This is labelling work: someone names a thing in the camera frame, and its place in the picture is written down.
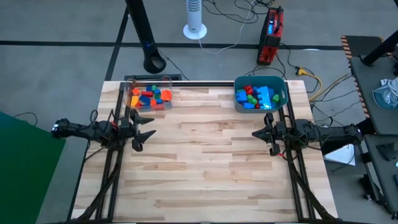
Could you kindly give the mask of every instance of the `tower fan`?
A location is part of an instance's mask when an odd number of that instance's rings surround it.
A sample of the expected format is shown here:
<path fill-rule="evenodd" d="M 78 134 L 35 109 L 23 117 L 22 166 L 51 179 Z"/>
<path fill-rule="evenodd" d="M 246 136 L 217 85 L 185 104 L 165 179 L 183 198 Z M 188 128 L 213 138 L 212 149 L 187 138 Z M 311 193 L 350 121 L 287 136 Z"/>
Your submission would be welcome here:
<path fill-rule="evenodd" d="M 201 0 L 186 0 L 188 24 L 184 26 L 184 35 L 191 40 L 203 38 L 207 28 L 201 23 Z"/>

